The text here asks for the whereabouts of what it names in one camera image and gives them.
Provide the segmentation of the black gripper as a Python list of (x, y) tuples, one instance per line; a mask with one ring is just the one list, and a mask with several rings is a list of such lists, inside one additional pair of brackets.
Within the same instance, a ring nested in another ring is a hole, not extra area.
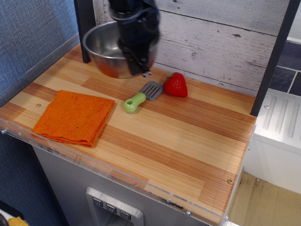
[(159, 10), (155, 3), (111, 3), (127, 65), (132, 76), (151, 77), (149, 47), (159, 37)]

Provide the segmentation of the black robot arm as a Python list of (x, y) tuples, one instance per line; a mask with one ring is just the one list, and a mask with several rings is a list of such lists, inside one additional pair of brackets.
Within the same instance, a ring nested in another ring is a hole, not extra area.
[(110, 0), (110, 15), (117, 22), (118, 45), (132, 76), (151, 76), (151, 51), (159, 41), (159, 9), (153, 0)]

